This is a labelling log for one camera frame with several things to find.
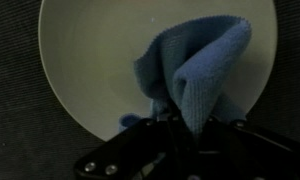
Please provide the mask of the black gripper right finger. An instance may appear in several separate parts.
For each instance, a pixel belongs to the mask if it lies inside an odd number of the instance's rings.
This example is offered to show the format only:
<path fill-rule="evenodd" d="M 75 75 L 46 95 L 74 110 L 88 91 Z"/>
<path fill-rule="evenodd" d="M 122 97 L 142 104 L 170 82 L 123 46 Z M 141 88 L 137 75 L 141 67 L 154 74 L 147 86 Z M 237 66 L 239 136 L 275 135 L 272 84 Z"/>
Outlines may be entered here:
<path fill-rule="evenodd" d="M 204 180 L 300 180 L 300 143 L 244 120 L 209 118 L 199 154 Z"/>

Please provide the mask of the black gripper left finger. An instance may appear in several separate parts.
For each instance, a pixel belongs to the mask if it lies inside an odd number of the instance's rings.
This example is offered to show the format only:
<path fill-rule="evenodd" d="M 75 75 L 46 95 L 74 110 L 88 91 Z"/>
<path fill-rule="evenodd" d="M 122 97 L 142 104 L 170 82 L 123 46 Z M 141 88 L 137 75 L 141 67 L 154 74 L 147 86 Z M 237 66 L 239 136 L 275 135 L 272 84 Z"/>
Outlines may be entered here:
<path fill-rule="evenodd" d="M 172 118 L 126 118 L 122 132 L 75 163 L 75 180 L 176 180 L 167 142 Z"/>

